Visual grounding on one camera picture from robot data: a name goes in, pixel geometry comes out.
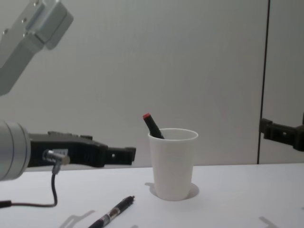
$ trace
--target white wall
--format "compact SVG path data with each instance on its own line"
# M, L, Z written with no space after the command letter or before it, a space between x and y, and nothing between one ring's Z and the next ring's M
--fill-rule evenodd
M271 1L263 117L300 126L304 112L304 1ZM260 163L304 162L304 152L261 140Z
M136 146L141 167L151 112L160 127L199 133L197 164L256 163L265 0L63 2L75 21L0 98L1 118ZM1 1L0 30L26 3Z

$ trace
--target paper cup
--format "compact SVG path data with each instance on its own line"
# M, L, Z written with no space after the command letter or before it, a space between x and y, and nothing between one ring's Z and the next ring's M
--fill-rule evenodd
M165 139L148 134L155 191L163 200L183 200L191 187L199 135L194 131L177 128L161 129L161 133Z

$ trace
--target white table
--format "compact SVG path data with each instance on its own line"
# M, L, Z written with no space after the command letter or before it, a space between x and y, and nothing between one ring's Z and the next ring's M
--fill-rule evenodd
M50 177L27 172L1 182L0 200L50 203ZM86 228L129 195L136 202L108 228L304 227L304 164L195 167L199 194L179 202L151 194L151 182L151 168L61 171L55 208L0 209L0 227Z

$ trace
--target black cable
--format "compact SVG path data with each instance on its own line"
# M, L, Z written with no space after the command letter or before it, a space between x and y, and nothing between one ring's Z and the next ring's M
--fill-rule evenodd
M52 208L55 207L58 203L56 188L55 188L55 174L52 175L51 186L52 192L54 196L53 204L36 204L36 203L12 203L10 200L8 201L0 201L0 208L12 207L12 206L25 206L25 207L38 207L38 208Z

